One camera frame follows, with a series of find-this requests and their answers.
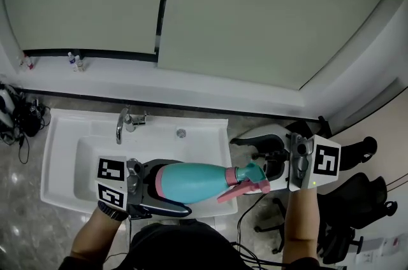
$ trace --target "white sink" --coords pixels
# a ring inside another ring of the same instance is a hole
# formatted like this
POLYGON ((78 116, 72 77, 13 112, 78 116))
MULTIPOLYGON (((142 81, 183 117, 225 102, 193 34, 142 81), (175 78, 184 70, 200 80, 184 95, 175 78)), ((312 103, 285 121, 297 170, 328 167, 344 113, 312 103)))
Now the white sink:
MULTIPOLYGON (((174 159, 231 167, 228 120, 147 117, 146 125, 129 133, 123 128, 118 145, 115 130, 119 114, 51 110, 41 176, 41 200, 63 208, 92 213, 96 207, 95 178, 100 156, 174 159), (186 130, 179 138, 178 129, 186 130)), ((219 204, 216 197, 190 205, 186 218, 236 213, 236 199, 219 204)))

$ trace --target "wrist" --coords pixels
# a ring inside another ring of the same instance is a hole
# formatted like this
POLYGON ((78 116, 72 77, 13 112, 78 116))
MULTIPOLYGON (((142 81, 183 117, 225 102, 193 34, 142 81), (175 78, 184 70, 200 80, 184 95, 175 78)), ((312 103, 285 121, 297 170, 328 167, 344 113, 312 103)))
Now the wrist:
POLYGON ((104 216, 110 218, 113 221, 121 223, 128 217, 128 214, 124 211, 113 209, 108 206, 103 201, 98 201, 97 210, 102 213, 104 216))

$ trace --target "cable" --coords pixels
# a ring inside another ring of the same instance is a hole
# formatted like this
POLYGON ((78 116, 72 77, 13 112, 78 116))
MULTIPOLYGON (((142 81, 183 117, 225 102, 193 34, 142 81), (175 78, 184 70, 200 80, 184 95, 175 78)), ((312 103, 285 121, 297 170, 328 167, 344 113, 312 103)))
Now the cable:
MULTIPOLYGON (((49 111, 51 111, 51 109, 50 109, 48 106, 44 106, 44 109, 43 109, 43 110, 44 110, 44 115, 45 115, 45 111, 46 111, 47 109, 48 109, 49 111)), ((41 121, 41 127, 40 127, 39 131, 42 130, 44 127, 47 127, 48 125, 50 125, 50 123, 51 123, 51 118, 50 118, 50 120, 48 121, 47 124, 46 124, 45 121, 44 121, 44 116, 41 116, 41 117, 40 117, 40 121, 41 121)))
POLYGON ((117 255, 121 255, 121 254, 128 254, 128 253, 127 252, 122 252, 122 253, 118 253, 118 254, 109 255, 103 263, 105 263, 109 258, 116 257, 117 255))
POLYGON ((1 140, 4 144, 6 144, 6 145, 8 145, 8 146, 12 146, 12 145, 15 143, 15 138, 13 138, 13 142, 11 142, 11 143, 6 142, 1 136, 0 136, 0 140, 1 140))
POLYGON ((29 156, 30 156, 30 144, 28 143, 27 136, 26 136, 24 133, 22 133, 22 136, 20 137, 20 143, 19 143, 19 145, 20 145, 20 146, 19 146, 19 148, 18 148, 18 159, 19 159, 19 161, 20 161, 23 165, 25 165, 25 164, 28 163, 28 158, 29 158, 29 156), (21 152, 21 148, 22 148, 22 146, 23 146, 23 144, 24 144, 24 140, 27 141, 27 147, 28 147, 27 160, 26 160, 25 162, 23 162, 23 161, 21 160, 21 156, 20 156, 20 152, 21 152))
POLYGON ((395 190, 396 188, 398 188, 398 187, 400 187, 400 186, 402 186, 402 185, 404 185, 404 184, 406 184, 406 183, 408 183, 408 181, 405 181, 405 182, 403 182, 402 184, 400 184, 400 185, 398 185, 398 186, 396 186, 396 187, 393 187, 391 190, 388 191, 388 193, 390 193, 392 190, 395 190))
POLYGON ((130 219, 130 215, 127 219, 129 219, 129 251, 130 251, 130 244, 132 243, 132 220, 130 219))
POLYGON ((272 261, 266 261, 266 260, 262 260, 259 259, 254 252, 250 251, 250 249, 246 248, 244 245, 239 244, 237 242, 232 242, 231 243, 232 246, 240 246, 242 247, 246 252, 248 252, 251 256, 246 255, 242 252, 239 252, 239 254, 241 255, 241 257, 243 258, 243 260, 245 262, 248 263, 252 263, 252 264, 257 264, 257 268, 259 269, 259 267, 261 266, 275 266, 275 267, 286 267, 289 264, 286 263, 280 263, 280 262, 272 262, 272 261))
POLYGON ((242 222, 242 219, 244 218, 244 216, 248 213, 248 212, 250 212, 250 210, 251 209, 253 209, 253 207, 255 207, 255 205, 258 203, 258 202, 260 202, 260 200, 262 200, 265 196, 266 196, 267 194, 262 194, 261 195, 261 197, 258 199, 258 200, 256 200, 256 202, 247 210, 247 211, 245 211, 243 214, 242 214, 242 216, 241 216, 241 218, 238 220, 238 222, 237 222, 237 242, 238 242, 238 251, 240 252, 240 248, 241 248, 241 222, 242 222))
MULTIPOLYGON (((130 216, 128 216, 127 218, 129 220, 129 252, 130 252, 130 244, 132 242, 132 221, 130 220, 130 216)), ((106 260, 104 261, 104 263, 110 258, 110 257, 114 257, 116 255, 120 255, 120 254, 128 254, 129 252, 122 252, 122 253, 118 253, 118 254, 112 254, 109 255, 106 260)))
POLYGON ((387 186, 388 185, 391 185, 391 184, 394 184, 396 181, 399 181, 401 178, 404 178, 405 176, 407 176, 408 175, 408 173, 407 174, 405 174, 405 175, 403 175, 403 176, 401 176, 400 178, 398 178, 397 180, 395 180, 395 181, 392 181, 391 183, 388 183, 387 184, 387 186))

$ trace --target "spray bottle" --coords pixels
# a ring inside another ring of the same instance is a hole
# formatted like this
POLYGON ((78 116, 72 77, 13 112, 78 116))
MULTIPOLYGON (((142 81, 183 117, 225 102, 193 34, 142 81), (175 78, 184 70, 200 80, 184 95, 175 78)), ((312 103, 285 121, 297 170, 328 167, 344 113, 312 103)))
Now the spray bottle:
POLYGON ((210 164, 180 163, 163 166, 156 175, 156 192, 159 196, 183 204, 191 204, 218 195, 225 202, 244 193, 270 191, 270 184, 262 168, 250 162, 244 168, 210 164))
POLYGON ((76 66, 76 70, 78 72, 84 72, 84 62, 82 62, 82 59, 80 58, 79 55, 75 56, 75 66, 76 66))
POLYGON ((72 55, 71 52, 68 53, 68 61, 71 64, 71 67, 73 68, 74 71, 77 70, 77 66, 75 65, 75 57, 72 55))

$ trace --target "marble floor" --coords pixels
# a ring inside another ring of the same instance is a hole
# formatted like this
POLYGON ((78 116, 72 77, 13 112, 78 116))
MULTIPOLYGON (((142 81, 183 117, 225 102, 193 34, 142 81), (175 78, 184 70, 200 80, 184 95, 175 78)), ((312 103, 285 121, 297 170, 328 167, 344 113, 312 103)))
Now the marble floor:
MULTIPOLYGON (((119 113, 125 107, 119 103, 101 103, 66 97, 28 95, 31 100, 38 97, 40 102, 50 108, 68 110, 89 110, 119 113)), ((167 108, 131 106, 131 113, 141 114, 147 110, 151 115, 194 118, 228 118, 229 139, 254 127, 272 122, 288 125, 292 121, 271 118, 243 117, 182 111, 167 108)), ((33 138, 29 138, 29 161, 21 164, 18 160, 18 144, 7 146, 0 143, 0 270, 55 270, 63 258, 69 254, 77 232, 89 219, 89 215, 52 206, 40 200, 41 163, 47 137, 47 128, 33 138)), ((230 145, 233 166, 248 163, 253 147, 230 145)), ((26 144, 21 151, 24 159, 26 144)), ((281 260, 281 255, 272 255, 278 247, 280 238, 276 232, 256 233, 253 227, 262 220, 270 219, 271 225, 281 224, 282 217, 272 199, 279 196, 287 200, 285 192, 269 193, 242 221, 242 244, 251 249, 259 258, 281 260)), ((259 195, 244 195, 238 198, 238 213, 234 215, 206 218, 202 221, 213 226, 230 241, 237 240, 237 221, 259 195)), ((149 224, 149 220, 132 222, 132 233, 149 224)), ((113 242, 111 254, 126 252, 129 241, 129 224, 123 223, 113 242)), ((111 257, 104 269, 117 267, 124 255, 111 257)))

